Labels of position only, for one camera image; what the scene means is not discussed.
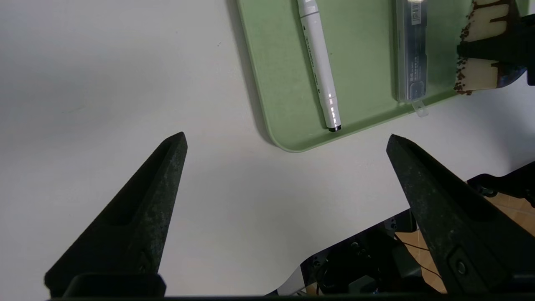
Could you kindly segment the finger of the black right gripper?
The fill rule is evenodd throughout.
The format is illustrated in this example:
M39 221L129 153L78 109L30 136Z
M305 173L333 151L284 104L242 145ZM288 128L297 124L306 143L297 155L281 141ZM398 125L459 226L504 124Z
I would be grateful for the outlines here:
M500 61L510 64L533 64L533 40L478 40L457 46L461 57Z

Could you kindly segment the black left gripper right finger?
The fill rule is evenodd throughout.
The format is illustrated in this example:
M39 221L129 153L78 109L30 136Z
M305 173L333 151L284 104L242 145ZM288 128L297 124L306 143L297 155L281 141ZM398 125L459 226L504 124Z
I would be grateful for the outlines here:
M386 152L449 293L534 294L533 235L409 139Z

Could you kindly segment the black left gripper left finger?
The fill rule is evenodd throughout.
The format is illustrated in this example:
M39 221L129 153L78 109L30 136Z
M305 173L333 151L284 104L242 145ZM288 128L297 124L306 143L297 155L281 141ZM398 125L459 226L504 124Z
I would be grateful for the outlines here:
M162 298L158 274L187 154L165 139L46 272L51 298Z

